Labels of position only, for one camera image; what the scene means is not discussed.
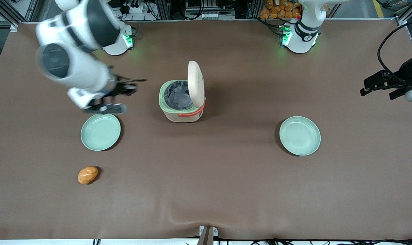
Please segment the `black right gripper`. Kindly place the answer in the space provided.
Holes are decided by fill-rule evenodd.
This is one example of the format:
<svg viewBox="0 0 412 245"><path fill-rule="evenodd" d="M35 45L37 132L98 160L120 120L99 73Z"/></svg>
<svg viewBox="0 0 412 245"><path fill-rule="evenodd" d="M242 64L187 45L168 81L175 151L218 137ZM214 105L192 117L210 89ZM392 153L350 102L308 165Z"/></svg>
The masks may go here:
<svg viewBox="0 0 412 245"><path fill-rule="evenodd" d="M103 96L102 103L108 103L106 101L107 99L110 100L109 101L110 103L114 103L116 96L133 95L137 91L137 86L136 85L124 85L124 83L137 83L137 82L147 82L147 79L125 79L123 76L117 76L115 87L106 96Z"/></svg>

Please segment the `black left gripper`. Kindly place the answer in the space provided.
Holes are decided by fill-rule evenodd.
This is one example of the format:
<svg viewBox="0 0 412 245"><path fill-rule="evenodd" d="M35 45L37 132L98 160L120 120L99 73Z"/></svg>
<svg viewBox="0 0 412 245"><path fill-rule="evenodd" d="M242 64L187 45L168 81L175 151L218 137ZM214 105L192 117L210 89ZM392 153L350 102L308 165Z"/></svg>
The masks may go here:
<svg viewBox="0 0 412 245"><path fill-rule="evenodd" d="M412 87L412 58L405 61L395 75L402 79L408 86ZM379 90L394 89L389 93L390 100L405 95L404 85L396 84L393 76L386 70L381 70L364 79L364 88L360 90L360 96L366 96L371 92Z"/></svg>

